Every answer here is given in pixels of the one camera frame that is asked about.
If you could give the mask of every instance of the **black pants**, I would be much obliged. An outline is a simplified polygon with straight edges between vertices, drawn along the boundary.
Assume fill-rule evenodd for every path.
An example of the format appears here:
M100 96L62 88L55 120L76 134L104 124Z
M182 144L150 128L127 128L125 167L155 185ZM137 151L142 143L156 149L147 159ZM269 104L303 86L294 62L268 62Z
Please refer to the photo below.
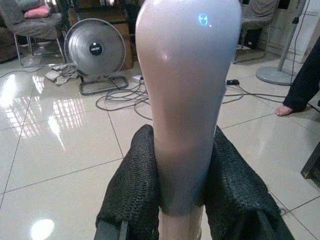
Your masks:
M302 68L295 77L283 105L294 111L303 111L319 91L320 37L316 41Z

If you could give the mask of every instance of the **black knit fabric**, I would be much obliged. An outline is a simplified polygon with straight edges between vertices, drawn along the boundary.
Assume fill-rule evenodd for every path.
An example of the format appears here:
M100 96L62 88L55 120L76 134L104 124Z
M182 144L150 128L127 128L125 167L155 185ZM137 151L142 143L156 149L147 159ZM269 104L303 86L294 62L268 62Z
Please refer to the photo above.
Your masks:
M205 186L214 240L293 240L262 179L217 127Z
M130 150L111 179L97 216L109 223L129 223L132 240L157 240L159 183L154 132L144 125L133 136Z

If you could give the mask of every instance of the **white tile floor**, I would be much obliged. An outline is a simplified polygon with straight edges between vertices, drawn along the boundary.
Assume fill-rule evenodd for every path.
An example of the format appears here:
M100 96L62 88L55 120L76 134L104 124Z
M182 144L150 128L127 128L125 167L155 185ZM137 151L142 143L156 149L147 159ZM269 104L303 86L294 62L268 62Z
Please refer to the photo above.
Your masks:
M268 55L238 63L227 78L239 79L250 92L284 96L289 87L255 77L258 67L277 62ZM0 76L15 69L20 69L18 61L0 64ZM0 78L1 240L38 239L32 229L45 219L54 224L48 240L93 239L108 182L134 132L152 124L133 109L101 111L95 107L99 96L79 94L78 79L58 87L44 78L46 71ZM124 72L130 82L138 73L138 63ZM320 140L320 114L308 107L277 117L273 111L278 105L245 96L222 105L218 125L265 181L295 239L320 240L320 189L300 175ZM151 116L149 107L140 110ZM202 239L211 239L206 216Z

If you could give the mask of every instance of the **bare foot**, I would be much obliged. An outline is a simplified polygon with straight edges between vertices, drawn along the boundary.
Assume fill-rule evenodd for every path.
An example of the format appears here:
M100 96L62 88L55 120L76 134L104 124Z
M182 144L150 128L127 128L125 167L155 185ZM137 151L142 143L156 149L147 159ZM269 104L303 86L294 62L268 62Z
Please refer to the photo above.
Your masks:
M274 110L274 113L277 116L282 117L291 114L293 111L292 108L282 105L277 107L276 110Z

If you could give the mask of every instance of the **pink pillow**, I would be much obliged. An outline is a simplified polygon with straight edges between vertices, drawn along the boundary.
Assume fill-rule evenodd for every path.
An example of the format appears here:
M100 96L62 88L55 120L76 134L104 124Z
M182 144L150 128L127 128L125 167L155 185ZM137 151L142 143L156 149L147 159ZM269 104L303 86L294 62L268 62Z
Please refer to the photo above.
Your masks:
M47 18L50 15L50 8L43 5L34 9L30 9L24 13L26 19Z

